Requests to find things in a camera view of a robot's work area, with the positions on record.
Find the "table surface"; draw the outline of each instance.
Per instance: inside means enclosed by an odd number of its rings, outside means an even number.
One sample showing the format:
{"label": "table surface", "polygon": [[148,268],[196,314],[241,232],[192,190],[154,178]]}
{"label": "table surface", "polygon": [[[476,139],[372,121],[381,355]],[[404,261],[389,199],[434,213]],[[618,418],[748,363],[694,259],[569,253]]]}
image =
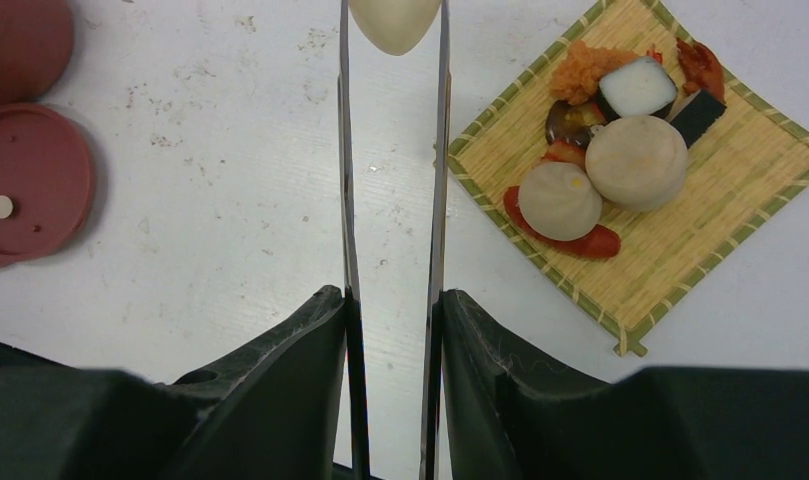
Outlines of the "table surface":
{"label": "table surface", "polygon": [[[42,102],[79,122],[95,214],[57,255],[0,271],[0,341],[154,381],[229,352],[341,284],[338,2],[72,0],[77,47]],[[592,2],[452,3],[452,135]],[[809,0],[669,0],[755,92],[809,129]],[[795,4],[798,8],[788,6]],[[352,22],[357,241],[375,474],[419,461],[438,28],[403,57]],[[564,298],[452,182],[446,285],[584,372],[809,368],[809,188],[646,337],[645,358]],[[350,464],[347,396],[335,458]],[[443,477],[450,478],[447,441]]]}

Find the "tomato slice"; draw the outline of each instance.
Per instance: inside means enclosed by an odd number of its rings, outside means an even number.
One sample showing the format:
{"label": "tomato slice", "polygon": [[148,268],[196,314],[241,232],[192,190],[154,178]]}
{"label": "tomato slice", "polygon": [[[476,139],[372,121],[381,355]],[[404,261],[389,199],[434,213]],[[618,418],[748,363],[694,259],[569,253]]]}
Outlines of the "tomato slice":
{"label": "tomato slice", "polygon": [[619,234],[603,225],[596,225],[588,234],[568,242],[553,240],[537,232],[522,216],[519,208],[519,187],[512,186],[504,192],[504,209],[517,227],[528,235],[556,250],[581,258],[605,259],[619,254],[622,239]]}

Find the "sushi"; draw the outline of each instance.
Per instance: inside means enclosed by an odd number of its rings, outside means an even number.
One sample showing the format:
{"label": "sushi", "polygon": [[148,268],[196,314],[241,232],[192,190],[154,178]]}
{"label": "sushi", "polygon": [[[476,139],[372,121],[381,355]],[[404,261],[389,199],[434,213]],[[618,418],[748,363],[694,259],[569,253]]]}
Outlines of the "sushi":
{"label": "sushi", "polygon": [[701,89],[678,104],[667,120],[684,137],[689,148],[725,113],[725,109],[725,104],[709,90]]}
{"label": "sushi", "polygon": [[666,118],[678,87],[652,57],[640,57],[605,75],[598,84],[595,103],[608,121],[651,115]]}

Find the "woven placemat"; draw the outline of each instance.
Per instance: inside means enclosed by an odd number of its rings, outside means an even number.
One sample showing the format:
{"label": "woven placemat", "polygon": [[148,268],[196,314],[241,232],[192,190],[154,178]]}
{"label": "woven placemat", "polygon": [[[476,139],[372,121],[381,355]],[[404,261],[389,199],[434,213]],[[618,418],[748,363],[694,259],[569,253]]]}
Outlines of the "woven placemat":
{"label": "woven placemat", "polygon": [[809,132],[726,72],[728,110],[690,149],[686,185],[650,213],[605,207],[601,223],[622,237],[607,261],[556,252],[516,229],[502,205],[547,148],[543,121],[552,72],[568,45],[644,53],[652,44],[678,85],[676,38],[691,41],[659,0],[599,0],[457,138],[456,178],[542,273],[618,339],[619,355],[645,355],[640,340],[727,255],[809,185]]}

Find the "green mat border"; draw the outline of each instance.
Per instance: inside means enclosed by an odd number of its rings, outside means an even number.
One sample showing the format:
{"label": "green mat border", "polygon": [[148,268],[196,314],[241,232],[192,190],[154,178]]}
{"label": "green mat border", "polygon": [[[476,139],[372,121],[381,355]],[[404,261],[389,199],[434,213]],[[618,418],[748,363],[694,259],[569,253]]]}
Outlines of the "green mat border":
{"label": "green mat border", "polygon": [[[504,232],[505,235],[525,256],[536,265],[543,274],[551,280],[565,295],[571,298],[582,310],[584,310],[594,321],[604,327],[611,335],[618,340],[614,351],[623,356],[627,352],[633,352],[638,356],[645,356],[648,349],[640,343],[652,327],[654,327],[669,311],[683,299],[686,294],[700,282],[711,270],[719,265],[734,249],[747,239],[753,232],[760,228],[767,220],[775,215],[784,205],[790,202],[796,195],[801,193],[809,184],[809,168],[800,174],[790,185],[781,189],[771,200],[742,226],[738,227],[730,238],[722,242],[716,250],[708,255],[699,265],[688,273],[681,283],[672,289],[663,301],[655,305],[651,312],[633,330],[627,330],[619,326],[616,319],[604,311],[592,298],[587,296],[580,289],[565,279],[564,275],[549,265],[548,261],[540,255],[522,237],[522,232],[516,229],[512,223],[501,213],[501,211],[486,197],[480,187],[469,177],[468,172],[460,164],[457,156],[466,151],[469,145],[476,141],[478,137],[489,129],[498,119],[501,111],[533,80],[534,76],[551,64],[552,59],[558,57],[566,48],[579,39],[595,23],[595,21],[613,4],[619,1],[638,1],[649,8],[654,16],[670,32],[684,40],[691,40],[690,34],[680,25],[678,20],[663,6],[660,0],[598,0],[587,12],[581,16],[548,50],[537,58],[524,72],[522,72],[513,83],[507,87],[465,130],[456,138],[449,147],[448,164],[451,172],[469,192],[472,199],[478,204],[481,210]],[[726,72],[726,85],[735,93],[745,99],[752,107],[771,119],[797,138],[800,142],[809,146],[809,132],[796,124],[784,114],[773,108],[769,103],[752,92],[746,85],[737,80],[731,72]]]}

